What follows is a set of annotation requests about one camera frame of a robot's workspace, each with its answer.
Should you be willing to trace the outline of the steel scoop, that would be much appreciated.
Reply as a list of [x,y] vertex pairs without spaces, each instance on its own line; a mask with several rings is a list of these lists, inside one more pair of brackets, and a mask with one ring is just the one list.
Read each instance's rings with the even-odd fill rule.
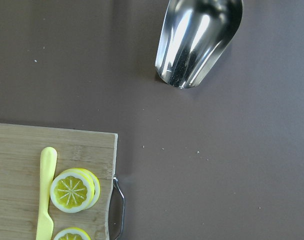
[[160,33],[155,68],[168,85],[197,87],[223,54],[243,17],[241,0],[171,0]]

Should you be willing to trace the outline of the yellow plastic knife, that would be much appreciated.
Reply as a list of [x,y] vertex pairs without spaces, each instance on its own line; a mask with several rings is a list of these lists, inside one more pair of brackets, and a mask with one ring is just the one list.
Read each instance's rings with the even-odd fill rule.
[[36,240],[51,240],[54,222],[49,215],[50,188],[57,165],[57,151],[45,147],[40,154],[39,168],[39,206],[36,229]]

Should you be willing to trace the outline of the lemon slice stack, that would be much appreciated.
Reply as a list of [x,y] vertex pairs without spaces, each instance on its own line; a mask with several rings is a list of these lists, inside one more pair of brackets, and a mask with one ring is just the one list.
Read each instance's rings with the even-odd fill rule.
[[93,207],[101,193],[99,179],[85,168],[69,168],[52,182],[50,199],[65,213],[78,213]]

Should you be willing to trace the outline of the bamboo cutting board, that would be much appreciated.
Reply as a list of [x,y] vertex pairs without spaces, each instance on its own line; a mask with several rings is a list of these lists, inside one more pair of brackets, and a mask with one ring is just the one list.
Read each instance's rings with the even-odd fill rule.
[[0,240],[108,240],[117,141],[0,123]]

